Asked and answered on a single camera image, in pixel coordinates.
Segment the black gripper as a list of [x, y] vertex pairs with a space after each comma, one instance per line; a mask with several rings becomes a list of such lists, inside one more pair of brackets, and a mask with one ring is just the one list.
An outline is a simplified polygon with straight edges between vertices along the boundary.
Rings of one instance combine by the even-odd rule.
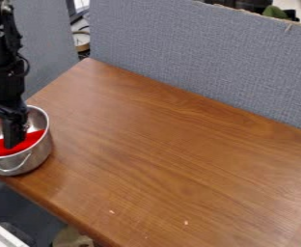
[[25, 69], [0, 69], [0, 118], [6, 149], [25, 140], [29, 128], [26, 106], [21, 99], [25, 75]]

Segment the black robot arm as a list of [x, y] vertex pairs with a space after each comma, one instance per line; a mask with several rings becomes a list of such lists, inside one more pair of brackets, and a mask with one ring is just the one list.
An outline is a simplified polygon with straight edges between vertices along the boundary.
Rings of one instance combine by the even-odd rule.
[[21, 98], [29, 62], [19, 54], [21, 34], [10, 0], [0, 0], [0, 119], [3, 147], [25, 140], [27, 107]]

